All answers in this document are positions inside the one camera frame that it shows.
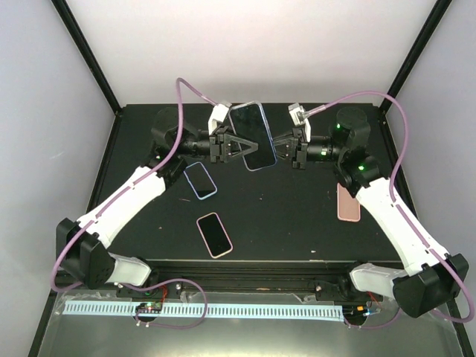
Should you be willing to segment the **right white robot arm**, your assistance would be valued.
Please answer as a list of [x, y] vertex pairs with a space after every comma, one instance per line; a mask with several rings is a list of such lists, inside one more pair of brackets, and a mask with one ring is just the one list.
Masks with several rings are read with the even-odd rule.
[[274, 140], [280, 154], [295, 169], [306, 163], [331, 162], [338, 187], [345, 190], [375, 219], [402, 261], [401, 269], [362, 263], [338, 281], [343, 298], [354, 300], [374, 292], [396, 301], [408, 316], [418, 318], [458, 294], [464, 288], [469, 262], [462, 254], [450, 254], [427, 232], [411, 212], [379, 162], [367, 151], [370, 125], [360, 109], [338, 112], [328, 136], [313, 136], [310, 114], [298, 103], [289, 106], [292, 131]]

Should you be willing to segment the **pink phone case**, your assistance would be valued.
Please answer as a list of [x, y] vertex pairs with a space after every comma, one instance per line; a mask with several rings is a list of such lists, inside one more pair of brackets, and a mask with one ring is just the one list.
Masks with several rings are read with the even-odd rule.
[[343, 222], [359, 222], [361, 219], [361, 208], [358, 201], [340, 184], [337, 184], [336, 192], [338, 219]]

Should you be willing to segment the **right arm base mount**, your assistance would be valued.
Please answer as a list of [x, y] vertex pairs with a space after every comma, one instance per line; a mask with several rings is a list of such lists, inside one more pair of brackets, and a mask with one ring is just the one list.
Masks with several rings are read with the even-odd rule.
[[312, 281], [313, 292], [318, 300], [366, 303], [376, 300], [381, 303], [384, 298], [376, 293], [361, 292], [344, 274], [319, 275]]

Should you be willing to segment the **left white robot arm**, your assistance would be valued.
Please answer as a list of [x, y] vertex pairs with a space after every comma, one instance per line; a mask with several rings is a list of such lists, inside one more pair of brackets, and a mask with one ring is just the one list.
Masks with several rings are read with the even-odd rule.
[[257, 140], [224, 124], [229, 111], [223, 103], [214, 106], [206, 130], [186, 124], [183, 108], [166, 107], [158, 112], [145, 162], [96, 208], [58, 224], [57, 259], [50, 277], [53, 290], [60, 290], [55, 279], [63, 269], [75, 278], [73, 287], [123, 284], [144, 297], [158, 291], [160, 280], [146, 260], [112, 254], [109, 247], [130, 220], [178, 181], [187, 167], [186, 156], [225, 163], [262, 148]]

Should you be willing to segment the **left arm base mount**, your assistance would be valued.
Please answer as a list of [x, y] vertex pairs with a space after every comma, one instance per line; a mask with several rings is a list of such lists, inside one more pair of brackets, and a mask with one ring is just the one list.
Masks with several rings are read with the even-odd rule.
[[183, 286], [182, 282], [172, 282], [167, 285], [159, 286], [155, 289], [147, 287], [146, 291], [138, 291], [136, 289], [131, 289], [123, 286], [118, 288], [116, 291], [116, 296], [118, 298], [131, 298], [131, 299], [152, 299], [160, 300], [168, 297], [172, 297], [176, 292], [180, 292]]

